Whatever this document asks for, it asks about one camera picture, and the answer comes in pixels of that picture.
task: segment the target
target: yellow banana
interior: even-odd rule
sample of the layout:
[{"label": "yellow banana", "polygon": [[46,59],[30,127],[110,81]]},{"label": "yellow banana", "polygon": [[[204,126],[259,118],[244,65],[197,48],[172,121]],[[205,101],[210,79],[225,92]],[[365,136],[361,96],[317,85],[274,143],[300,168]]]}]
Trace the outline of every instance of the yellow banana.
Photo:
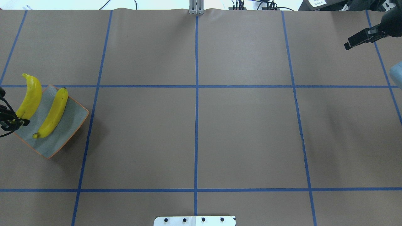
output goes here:
[{"label": "yellow banana", "polygon": [[21,106],[15,112],[18,118],[30,119],[39,107],[42,99],[42,86],[37,78],[29,74],[23,74],[27,80],[27,93]]},{"label": "yellow banana", "polygon": [[56,96],[51,105],[50,111],[38,132],[33,134],[33,138],[45,138],[53,132],[62,119],[64,109],[68,100],[68,92],[66,88],[57,91]]}]

